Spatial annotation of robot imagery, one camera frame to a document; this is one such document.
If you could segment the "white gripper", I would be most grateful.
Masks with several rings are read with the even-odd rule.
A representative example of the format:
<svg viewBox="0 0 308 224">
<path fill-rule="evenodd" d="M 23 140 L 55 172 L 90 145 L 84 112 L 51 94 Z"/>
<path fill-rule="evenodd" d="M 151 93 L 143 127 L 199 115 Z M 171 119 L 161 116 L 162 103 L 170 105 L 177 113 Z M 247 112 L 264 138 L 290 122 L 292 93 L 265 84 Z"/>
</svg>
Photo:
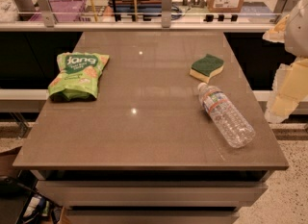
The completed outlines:
<svg viewBox="0 0 308 224">
<path fill-rule="evenodd" d="M 305 58 L 278 67 L 269 95 L 265 118 L 281 123 L 308 96 L 308 0 L 299 0 L 290 12 L 263 34 L 263 40 L 284 43 L 287 52 Z"/>
</svg>

